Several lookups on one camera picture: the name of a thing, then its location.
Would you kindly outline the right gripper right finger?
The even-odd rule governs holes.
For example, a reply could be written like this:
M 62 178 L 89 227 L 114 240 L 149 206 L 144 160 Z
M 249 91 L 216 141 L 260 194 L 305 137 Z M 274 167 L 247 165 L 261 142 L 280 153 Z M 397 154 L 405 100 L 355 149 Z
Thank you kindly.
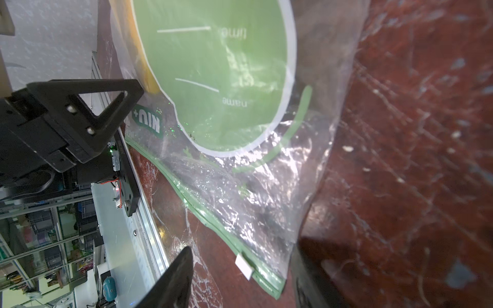
M 327 273 L 304 252 L 300 241 L 291 253 L 290 272 L 297 308 L 347 306 Z

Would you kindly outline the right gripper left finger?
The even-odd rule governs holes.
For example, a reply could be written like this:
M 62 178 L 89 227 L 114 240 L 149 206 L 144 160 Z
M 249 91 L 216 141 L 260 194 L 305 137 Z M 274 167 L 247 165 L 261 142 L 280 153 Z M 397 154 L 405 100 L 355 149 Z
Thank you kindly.
M 193 274 L 193 252 L 186 246 L 136 308 L 187 308 Z

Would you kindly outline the zip-top bag with bananas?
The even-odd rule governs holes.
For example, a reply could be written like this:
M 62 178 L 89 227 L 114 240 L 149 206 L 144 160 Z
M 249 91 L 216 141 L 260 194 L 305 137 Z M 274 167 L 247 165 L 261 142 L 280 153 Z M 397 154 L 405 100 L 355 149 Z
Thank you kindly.
M 333 146 L 368 1 L 131 1 L 160 93 L 126 140 L 278 299 Z

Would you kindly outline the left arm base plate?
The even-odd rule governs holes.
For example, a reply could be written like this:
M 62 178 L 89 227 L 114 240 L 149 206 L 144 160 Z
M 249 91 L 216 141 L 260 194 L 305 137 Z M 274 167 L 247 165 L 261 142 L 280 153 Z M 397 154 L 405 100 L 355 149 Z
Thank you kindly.
M 138 204 L 141 199 L 141 191 L 139 190 L 127 144 L 120 129 L 117 133 L 115 133 L 114 138 L 119 152 L 119 179 L 122 184 L 121 193 L 123 198 L 123 209 L 125 210 L 127 216 L 131 217 L 138 208 Z

